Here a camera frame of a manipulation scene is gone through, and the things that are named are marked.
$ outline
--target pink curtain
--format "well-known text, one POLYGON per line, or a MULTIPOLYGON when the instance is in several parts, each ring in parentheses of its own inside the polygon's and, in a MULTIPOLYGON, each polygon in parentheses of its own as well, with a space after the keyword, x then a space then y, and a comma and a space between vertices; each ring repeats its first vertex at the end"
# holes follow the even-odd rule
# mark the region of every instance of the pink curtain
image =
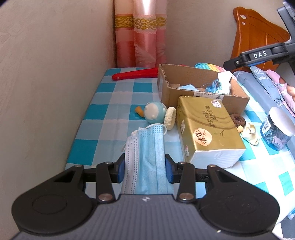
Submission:
POLYGON ((118 67, 157 67, 166 62, 167 0, 115 0, 118 67))

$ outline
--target plastic jar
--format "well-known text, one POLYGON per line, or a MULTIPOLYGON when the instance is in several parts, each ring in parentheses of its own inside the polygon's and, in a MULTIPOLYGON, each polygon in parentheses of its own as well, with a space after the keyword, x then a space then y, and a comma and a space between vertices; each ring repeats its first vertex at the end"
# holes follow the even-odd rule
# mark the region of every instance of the plastic jar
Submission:
POLYGON ((280 108, 272 107, 260 127, 261 136, 274 150, 281 150, 295 133, 295 125, 280 108))

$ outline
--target red handle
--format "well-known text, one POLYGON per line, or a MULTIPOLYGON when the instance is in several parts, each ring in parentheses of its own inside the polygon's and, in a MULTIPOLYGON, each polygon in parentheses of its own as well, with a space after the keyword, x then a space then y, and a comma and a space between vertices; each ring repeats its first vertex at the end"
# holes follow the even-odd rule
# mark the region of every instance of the red handle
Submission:
POLYGON ((150 78, 158 77, 158 68, 149 68, 136 70, 131 72, 116 73, 112 76, 114 81, 123 80, 123 79, 134 79, 134 78, 150 78))

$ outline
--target brown scrunchie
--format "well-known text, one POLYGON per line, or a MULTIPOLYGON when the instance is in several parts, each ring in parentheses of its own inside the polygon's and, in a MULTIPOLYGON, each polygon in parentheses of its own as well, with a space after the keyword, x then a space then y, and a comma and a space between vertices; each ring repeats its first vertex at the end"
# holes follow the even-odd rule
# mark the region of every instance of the brown scrunchie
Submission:
POLYGON ((230 117, 232 118, 232 121, 234 122, 236 127, 238 126, 245 127, 246 120, 241 115, 233 113, 230 115, 230 117))

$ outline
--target gold curtain trim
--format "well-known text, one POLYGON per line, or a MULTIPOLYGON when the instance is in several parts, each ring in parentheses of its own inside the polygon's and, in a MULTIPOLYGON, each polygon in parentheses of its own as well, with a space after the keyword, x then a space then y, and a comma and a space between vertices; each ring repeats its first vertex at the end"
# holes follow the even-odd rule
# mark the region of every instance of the gold curtain trim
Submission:
POLYGON ((140 30, 156 30, 157 27, 166 26, 165 17, 157 17, 153 19, 148 18, 133 18, 132 16, 116 16, 115 27, 116 28, 130 28, 134 27, 140 30))

